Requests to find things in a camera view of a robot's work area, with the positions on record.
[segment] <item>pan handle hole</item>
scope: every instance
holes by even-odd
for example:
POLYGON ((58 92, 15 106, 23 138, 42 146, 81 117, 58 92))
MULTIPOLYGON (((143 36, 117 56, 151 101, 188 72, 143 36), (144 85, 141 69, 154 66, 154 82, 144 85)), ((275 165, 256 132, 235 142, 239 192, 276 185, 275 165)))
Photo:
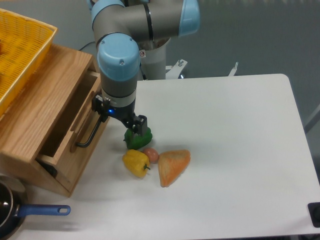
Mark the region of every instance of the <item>pan handle hole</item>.
POLYGON ((60 213, 60 214, 65 214, 66 212, 68 212, 68 209, 67 209, 67 208, 60 208, 60 209, 59 209, 59 213, 60 213))

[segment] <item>green bell pepper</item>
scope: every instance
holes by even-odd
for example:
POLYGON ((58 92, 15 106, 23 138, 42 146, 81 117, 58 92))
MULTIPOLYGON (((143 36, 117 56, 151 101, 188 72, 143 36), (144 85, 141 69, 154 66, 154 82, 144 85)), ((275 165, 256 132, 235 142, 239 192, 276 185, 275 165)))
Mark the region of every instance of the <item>green bell pepper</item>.
POLYGON ((138 150, 151 142, 151 129, 148 127, 144 136, 135 135, 131 129, 127 129, 124 134, 124 141, 127 149, 138 150))

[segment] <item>yellow plastic basket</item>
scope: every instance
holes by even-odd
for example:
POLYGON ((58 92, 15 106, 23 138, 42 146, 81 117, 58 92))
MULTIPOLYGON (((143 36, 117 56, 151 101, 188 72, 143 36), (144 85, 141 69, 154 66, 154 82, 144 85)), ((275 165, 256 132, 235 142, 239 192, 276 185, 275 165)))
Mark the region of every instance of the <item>yellow plastic basket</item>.
POLYGON ((57 30, 0 8, 0 116, 44 60, 57 30))

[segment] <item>pepper stem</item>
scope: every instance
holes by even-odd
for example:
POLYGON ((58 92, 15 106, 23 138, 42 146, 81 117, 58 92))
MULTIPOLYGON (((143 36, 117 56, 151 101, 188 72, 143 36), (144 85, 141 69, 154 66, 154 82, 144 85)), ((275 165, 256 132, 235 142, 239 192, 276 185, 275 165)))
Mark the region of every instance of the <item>pepper stem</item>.
POLYGON ((143 169, 144 169, 144 170, 146 170, 146 169, 151 170, 151 168, 150 168, 150 167, 148 167, 148 165, 147 165, 147 164, 145 164, 145 165, 143 166, 143 169))

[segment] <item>red potato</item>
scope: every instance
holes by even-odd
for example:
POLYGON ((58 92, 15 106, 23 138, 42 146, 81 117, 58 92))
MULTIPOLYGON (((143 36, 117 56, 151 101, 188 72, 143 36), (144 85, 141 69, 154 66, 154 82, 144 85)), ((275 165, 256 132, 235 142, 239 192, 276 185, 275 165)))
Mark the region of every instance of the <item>red potato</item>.
POLYGON ((156 164, 159 160, 159 154, 158 152, 151 148, 151 147, 147 147, 145 149, 143 149, 142 151, 145 155, 147 155, 147 157, 149 158, 149 162, 151 164, 156 164))

